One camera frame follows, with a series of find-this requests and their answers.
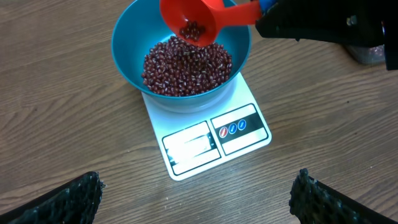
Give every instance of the scale control panel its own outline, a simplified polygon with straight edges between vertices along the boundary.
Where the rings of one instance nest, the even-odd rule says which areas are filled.
[[[192,176],[269,144],[263,120],[250,103],[163,137],[170,175]]]

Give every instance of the red plastic cup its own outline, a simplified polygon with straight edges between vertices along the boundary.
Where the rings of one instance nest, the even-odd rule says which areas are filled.
[[[199,47],[214,43],[223,27],[252,25],[262,16],[258,1],[225,7],[223,0],[160,0],[160,13],[177,37]],[[206,29],[197,42],[180,35],[188,20]]]

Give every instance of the adzuki bean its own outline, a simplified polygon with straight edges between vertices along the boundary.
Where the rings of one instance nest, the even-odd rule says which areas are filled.
[[[191,96],[229,79],[232,55],[221,44],[196,47],[178,37],[158,43],[145,55],[143,84],[165,96]]]
[[[185,39],[197,42],[202,34],[206,32],[205,26],[198,26],[196,21],[187,21],[185,27],[180,29],[180,35]]]

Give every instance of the kitchen scale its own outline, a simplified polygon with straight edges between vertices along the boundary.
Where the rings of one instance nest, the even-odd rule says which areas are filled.
[[[142,93],[167,171],[183,180],[266,146],[272,135],[241,73],[217,98],[168,108]]]

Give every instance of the wood grain surface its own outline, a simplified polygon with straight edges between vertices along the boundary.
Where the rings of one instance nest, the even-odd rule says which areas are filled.
[[[94,170],[108,184],[95,223],[298,223],[289,191],[306,167],[398,221],[398,72],[253,29],[243,75],[271,145],[176,182],[112,60],[130,3],[0,0],[0,213]]]

